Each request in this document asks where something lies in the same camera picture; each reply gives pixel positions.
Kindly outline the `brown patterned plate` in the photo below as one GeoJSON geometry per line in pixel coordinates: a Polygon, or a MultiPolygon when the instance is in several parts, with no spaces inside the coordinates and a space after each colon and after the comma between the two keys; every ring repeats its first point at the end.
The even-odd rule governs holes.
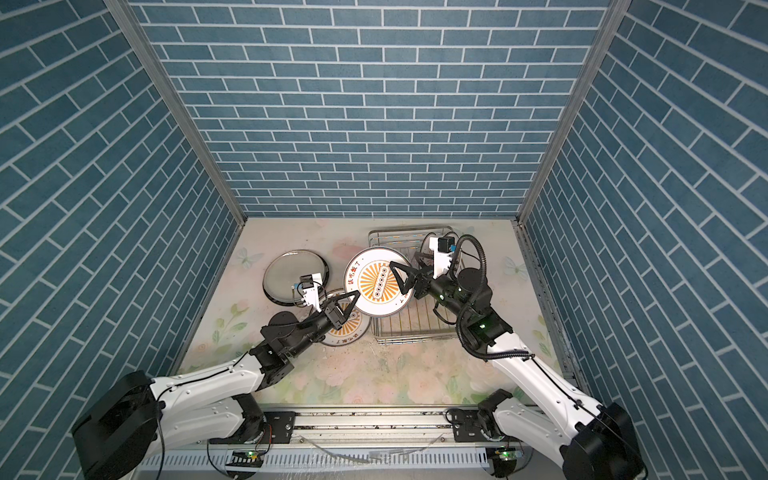
{"type": "Polygon", "coordinates": [[[330,330],[321,343],[330,347],[349,345],[363,337],[368,331],[370,323],[370,317],[363,314],[355,306],[344,325],[339,330],[330,330]]]}

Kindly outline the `orange sunburst plate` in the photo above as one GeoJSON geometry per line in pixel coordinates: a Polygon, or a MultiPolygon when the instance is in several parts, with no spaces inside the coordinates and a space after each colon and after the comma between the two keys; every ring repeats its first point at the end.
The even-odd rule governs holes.
{"type": "Polygon", "coordinates": [[[389,317],[404,309],[413,298],[413,291],[403,293],[396,274],[405,282],[402,270],[393,270],[390,263],[409,266],[406,258],[391,248],[371,247],[359,252],[348,263],[343,286],[346,292],[358,291],[356,308],[372,318],[389,317]]]}

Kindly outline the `plain white deep plate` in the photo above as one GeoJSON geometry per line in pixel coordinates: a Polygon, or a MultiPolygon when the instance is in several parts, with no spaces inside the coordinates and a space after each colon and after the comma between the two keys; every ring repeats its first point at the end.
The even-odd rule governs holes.
{"type": "Polygon", "coordinates": [[[319,283],[328,284],[330,268],[317,253],[310,250],[292,250],[274,259],[266,268],[262,289],[266,297],[280,306],[305,306],[302,294],[297,291],[303,276],[319,274],[319,283]]]}

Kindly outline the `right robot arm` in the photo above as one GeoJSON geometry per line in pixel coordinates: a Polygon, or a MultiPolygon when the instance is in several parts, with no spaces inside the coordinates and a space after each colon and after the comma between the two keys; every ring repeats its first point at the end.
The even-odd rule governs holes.
{"type": "Polygon", "coordinates": [[[455,314],[462,347],[504,373],[536,404],[526,407],[498,390],[481,402],[478,416],[489,437],[514,437],[559,465],[568,479],[646,478],[649,470],[626,410],[601,404],[540,362],[493,309],[486,268],[436,276],[398,262],[389,265],[402,293],[432,296],[455,314]]]}

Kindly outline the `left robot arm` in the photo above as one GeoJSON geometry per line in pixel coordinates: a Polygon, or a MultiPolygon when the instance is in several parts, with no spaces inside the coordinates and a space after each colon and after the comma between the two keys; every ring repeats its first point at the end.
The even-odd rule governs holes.
{"type": "Polygon", "coordinates": [[[359,297],[357,290],[330,297],[304,320],[275,314],[262,341],[235,360],[176,376],[123,376],[72,427],[84,477],[120,479],[155,453],[198,441],[259,439],[266,417],[254,393],[280,382],[294,358],[340,329],[359,297]]]}

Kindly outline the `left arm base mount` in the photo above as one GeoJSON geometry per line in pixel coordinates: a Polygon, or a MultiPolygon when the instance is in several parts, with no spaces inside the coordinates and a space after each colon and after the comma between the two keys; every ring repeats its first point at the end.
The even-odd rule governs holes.
{"type": "Polygon", "coordinates": [[[212,444],[289,444],[296,416],[295,411],[267,411],[259,419],[245,418],[243,424],[229,437],[220,435],[212,438],[210,442],[212,444]]]}

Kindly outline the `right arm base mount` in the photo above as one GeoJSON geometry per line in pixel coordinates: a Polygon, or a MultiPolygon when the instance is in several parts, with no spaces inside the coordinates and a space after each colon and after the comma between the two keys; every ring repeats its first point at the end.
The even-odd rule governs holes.
{"type": "Polygon", "coordinates": [[[528,408],[507,390],[497,389],[477,405],[469,409],[451,407],[443,412],[457,443],[508,442],[515,437],[507,435],[495,419],[504,401],[512,406],[528,408]]]}

